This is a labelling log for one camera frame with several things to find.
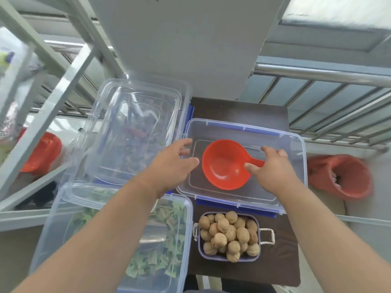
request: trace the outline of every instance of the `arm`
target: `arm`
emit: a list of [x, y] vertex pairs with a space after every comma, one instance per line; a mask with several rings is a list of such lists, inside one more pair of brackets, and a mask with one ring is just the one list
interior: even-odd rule
[[156, 199], [198, 165], [197, 158], [179, 158], [189, 154], [183, 147], [191, 143], [179, 140], [160, 152], [13, 293], [115, 292]]
[[389, 292], [391, 265], [342, 221], [296, 177], [284, 150], [262, 147], [262, 168], [247, 171], [285, 207], [303, 253], [326, 293]]

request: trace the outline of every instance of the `person's left hand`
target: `person's left hand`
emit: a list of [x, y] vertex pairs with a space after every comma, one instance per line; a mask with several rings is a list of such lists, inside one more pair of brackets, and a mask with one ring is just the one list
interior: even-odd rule
[[149, 167], [140, 173], [146, 179], [145, 182], [158, 192], [159, 197], [174, 189], [198, 166], [199, 159], [196, 157], [180, 158], [190, 154], [190, 149], [184, 146], [191, 145], [192, 142], [192, 139], [180, 139], [172, 143], [159, 152]]

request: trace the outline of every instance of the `red plastic scoop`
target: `red plastic scoop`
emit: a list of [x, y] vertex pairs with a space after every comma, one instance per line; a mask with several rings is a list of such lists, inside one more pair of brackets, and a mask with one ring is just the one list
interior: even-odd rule
[[246, 162], [263, 167], [264, 161], [252, 158], [239, 143], [218, 140], [211, 143], [202, 156], [202, 170], [214, 186], [223, 190], [242, 187], [251, 175], [244, 168]]

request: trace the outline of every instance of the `wooden table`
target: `wooden table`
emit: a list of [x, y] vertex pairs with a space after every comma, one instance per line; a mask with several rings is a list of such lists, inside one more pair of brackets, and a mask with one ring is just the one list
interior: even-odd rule
[[[220, 99], [192, 98], [194, 118], [229, 121], [256, 125], [278, 130], [289, 129], [288, 112], [285, 107], [224, 101]], [[204, 212], [227, 211], [200, 206], [193, 200], [193, 220], [198, 221]], [[197, 242], [192, 240], [188, 274], [219, 277], [253, 283], [278, 284], [297, 287], [300, 285], [298, 244], [286, 215], [277, 218], [256, 216], [261, 228], [272, 228], [276, 234], [274, 246], [261, 246], [261, 254], [254, 262], [236, 263], [210, 261], [203, 258]], [[262, 240], [269, 241], [267, 233]]]

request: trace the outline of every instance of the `purple lunch box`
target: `purple lunch box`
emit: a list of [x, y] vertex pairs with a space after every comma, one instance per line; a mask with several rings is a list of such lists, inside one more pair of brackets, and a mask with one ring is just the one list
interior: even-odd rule
[[[217, 214], [217, 213], [226, 214], [228, 212], [206, 212], [206, 213], [202, 214], [202, 216], [206, 216], [208, 214]], [[274, 231], [272, 229], [270, 229], [270, 228], [262, 228], [262, 229], [259, 228], [258, 220], [253, 215], [243, 214], [243, 213], [237, 213], [237, 215], [238, 216], [250, 217], [250, 218], [252, 218], [256, 222], [257, 227], [258, 227], [258, 244], [259, 244], [259, 254], [257, 256], [251, 257], [251, 256], [248, 256], [244, 252], [243, 255], [240, 257], [238, 262], [252, 262], [252, 261], [255, 261], [255, 260], [257, 260], [259, 258], [259, 255], [261, 254], [261, 245], [274, 245], [274, 243], [275, 243]], [[270, 231], [271, 232], [272, 241], [271, 242], [268, 242], [268, 241], [261, 242], [261, 231]], [[223, 255], [223, 254], [217, 253], [214, 256], [209, 256], [209, 255], [206, 255], [204, 253], [203, 248], [202, 248], [204, 240], [201, 238], [200, 228], [198, 227], [198, 225], [194, 225], [194, 227], [193, 227], [193, 236], [194, 236], [194, 240], [198, 241], [198, 251], [199, 251], [199, 253], [201, 254], [202, 257], [204, 257], [205, 259], [209, 259], [209, 260], [228, 261], [227, 257], [225, 255]]]

